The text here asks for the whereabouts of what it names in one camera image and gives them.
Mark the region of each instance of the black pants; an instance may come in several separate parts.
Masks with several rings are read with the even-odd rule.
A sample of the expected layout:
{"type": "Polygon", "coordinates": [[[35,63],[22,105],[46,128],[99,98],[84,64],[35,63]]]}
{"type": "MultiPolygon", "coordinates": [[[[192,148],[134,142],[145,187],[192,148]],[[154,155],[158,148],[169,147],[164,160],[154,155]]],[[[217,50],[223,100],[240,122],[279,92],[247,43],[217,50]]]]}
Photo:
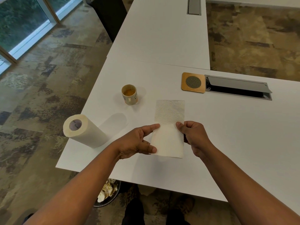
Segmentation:
{"type": "MultiPolygon", "coordinates": [[[[178,209],[168,212],[166,225],[190,225],[185,221],[185,217],[178,209]]],[[[130,201],[125,210],[122,225],[145,225],[144,208],[141,201],[137,198],[130,201]]]]}

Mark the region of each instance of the greenery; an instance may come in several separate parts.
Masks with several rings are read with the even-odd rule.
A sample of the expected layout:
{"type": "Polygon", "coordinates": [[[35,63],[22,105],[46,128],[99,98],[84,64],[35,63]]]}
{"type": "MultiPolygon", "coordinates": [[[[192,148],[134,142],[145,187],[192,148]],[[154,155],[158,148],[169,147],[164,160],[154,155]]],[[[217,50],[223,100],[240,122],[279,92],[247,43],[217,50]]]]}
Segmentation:
{"type": "MultiPolygon", "coordinates": [[[[69,0],[48,0],[58,11],[69,0]]],[[[6,0],[0,4],[0,46],[10,51],[48,18],[36,0],[6,0]]]]}

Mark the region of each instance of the orange liquid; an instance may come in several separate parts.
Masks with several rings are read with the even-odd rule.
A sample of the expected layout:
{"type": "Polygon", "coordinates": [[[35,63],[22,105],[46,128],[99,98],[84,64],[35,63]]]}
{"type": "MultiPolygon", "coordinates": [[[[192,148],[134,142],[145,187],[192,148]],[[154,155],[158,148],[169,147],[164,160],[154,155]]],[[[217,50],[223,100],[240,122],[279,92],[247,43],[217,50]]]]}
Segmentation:
{"type": "Polygon", "coordinates": [[[126,95],[126,96],[132,96],[134,93],[135,93],[134,90],[128,89],[128,90],[126,90],[126,91],[124,92],[124,95],[126,95]]]}

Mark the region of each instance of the patterned carpet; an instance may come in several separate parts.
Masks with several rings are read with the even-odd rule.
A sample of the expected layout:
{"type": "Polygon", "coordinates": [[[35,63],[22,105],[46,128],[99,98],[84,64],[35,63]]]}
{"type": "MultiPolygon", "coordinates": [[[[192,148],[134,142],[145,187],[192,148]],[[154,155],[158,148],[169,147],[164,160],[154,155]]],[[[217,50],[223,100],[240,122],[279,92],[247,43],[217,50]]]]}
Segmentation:
{"type": "MultiPolygon", "coordinates": [[[[133,0],[124,0],[129,9],[133,0]]],[[[207,3],[212,70],[300,81],[300,11],[207,3]]],[[[56,169],[62,124],[78,114],[112,43],[80,5],[0,76],[0,225],[21,224],[75,172],[56,169]]],[[[170,191],[142,196],[146,224],[165,224],[170,191]]],[[[124,193],[86,224],[120,224],[124,193]]],[[[239,224],[226,202],[196,198],[191,224],[239,224]]]]}

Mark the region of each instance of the black office chair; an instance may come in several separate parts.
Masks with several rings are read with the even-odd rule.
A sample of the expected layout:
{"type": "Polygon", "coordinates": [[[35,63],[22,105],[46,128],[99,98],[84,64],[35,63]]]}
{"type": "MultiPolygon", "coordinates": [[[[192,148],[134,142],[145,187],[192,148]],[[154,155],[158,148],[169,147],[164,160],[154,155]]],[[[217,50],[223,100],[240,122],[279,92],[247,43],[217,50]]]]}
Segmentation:
{"type": "Polygon", "coordinates": [[[93,7],[111,41],[114,42],[127,15],[122,0],[86,0],[93,7]]]}

